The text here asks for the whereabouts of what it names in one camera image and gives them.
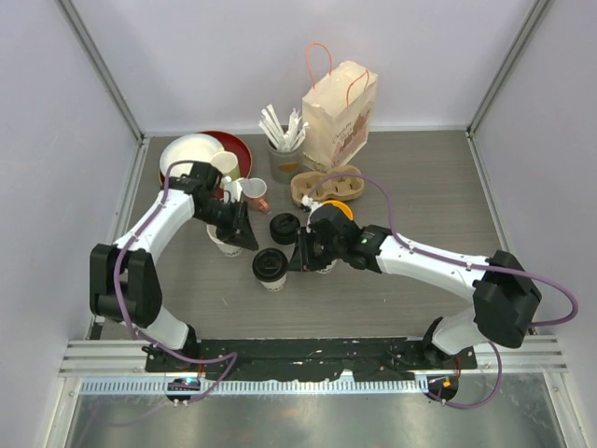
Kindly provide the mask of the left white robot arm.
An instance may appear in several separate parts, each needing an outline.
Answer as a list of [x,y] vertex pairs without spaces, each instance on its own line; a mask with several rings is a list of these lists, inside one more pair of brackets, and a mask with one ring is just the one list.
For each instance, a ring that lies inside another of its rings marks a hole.
[[208,162],[184,164],[189,172],[165,174],[156,201],[126,234],[90,252],[90,311],[124,325],[132,338],[150,342],[180,372],[201,363],[200,344],[194,328],[162,303],[156,263],[164,248],[184,224],[197,219],[215,226],[224,244],[258,249],[247,203],[236,196],[225,201],[216,196],[222,173]]

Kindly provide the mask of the white paper cup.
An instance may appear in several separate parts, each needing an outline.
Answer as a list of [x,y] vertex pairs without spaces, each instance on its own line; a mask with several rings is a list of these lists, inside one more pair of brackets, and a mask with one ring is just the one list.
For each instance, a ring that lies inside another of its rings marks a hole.
[[320,269],[320,270],[317,270],[316,272],[317,272],[317,273],[321,273],[321,274],[330,273],[330,272],[333,270],[333,268],[335,267],[336,263],[337,263],[337,262],[336,262],[335,260],[333,260],[333,261],[332,261],[330,264],[328,264],[328,265],[327,265],[325,268],[323,268],[323,269]]
[[284,274],[276,280],[260,280],[260,284],[269,292],[276,292],[284,287],[286,278],[287,276]]

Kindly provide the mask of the paper takeout bag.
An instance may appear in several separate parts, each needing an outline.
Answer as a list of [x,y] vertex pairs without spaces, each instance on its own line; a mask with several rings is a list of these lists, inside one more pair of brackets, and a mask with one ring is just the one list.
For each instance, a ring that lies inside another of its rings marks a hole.
[[317,78],[305,62],[312,86],[302,98],[308,123],[303,156],[307,167],[326,172],[347,164],[368,142],[378,75],[359,63],[335,65],[329,58],[326,73]]

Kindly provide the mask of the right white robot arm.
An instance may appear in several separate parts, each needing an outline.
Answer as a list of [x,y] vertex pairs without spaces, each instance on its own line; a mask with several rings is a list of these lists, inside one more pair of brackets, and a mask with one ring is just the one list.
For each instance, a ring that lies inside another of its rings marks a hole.
[[357,270],[413,278],[469,301],[469,308],[461,313],[432,322],[408,358],[410,365],[440,369],[478,343],[519,348],[542,299],[508,252],[498,250],[484,258],[417,246],[388,228],[360,227],[338,207],[324,204],[298,228],[288,268],[322,271],[337,260]]

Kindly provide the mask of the stack of black lids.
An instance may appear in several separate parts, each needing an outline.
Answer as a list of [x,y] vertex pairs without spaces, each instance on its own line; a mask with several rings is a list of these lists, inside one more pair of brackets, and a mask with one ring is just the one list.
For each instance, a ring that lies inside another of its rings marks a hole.
[[290,213],[281,213],[270,221],[271,239],[278,245],[292,245],[300,228],[299,218]]

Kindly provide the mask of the stack of white paper cups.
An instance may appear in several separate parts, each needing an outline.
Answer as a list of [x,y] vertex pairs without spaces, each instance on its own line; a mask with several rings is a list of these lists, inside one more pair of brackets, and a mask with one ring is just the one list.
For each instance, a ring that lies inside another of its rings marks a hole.
[[208,224],[206,226],[206,232],[211,239],[211,241],[215,244],[215,246],[220,250],[220,252],[225,255],[226,257],[237,257],[243,251],[240,247],[229,245],[223,243],[216,237],[216,226]]

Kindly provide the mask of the cardboard cup carrier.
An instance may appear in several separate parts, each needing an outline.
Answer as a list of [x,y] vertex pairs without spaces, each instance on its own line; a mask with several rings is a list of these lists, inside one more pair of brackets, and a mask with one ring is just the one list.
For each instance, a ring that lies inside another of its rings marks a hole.
[[335,174],[340,174],[340,176],[327,180],[313,194],[312,198],[315,201],[338,200],[346,202],[358,199],[363,194],[365,181],[354,177],[354,175],[361,174],[360,170],[352,165],[343,165],[332,168],[327,173],[309,171],[295,175],[290,182],[293,203],[300,206],[302,197],[307,195],[319,181],[328,175]]

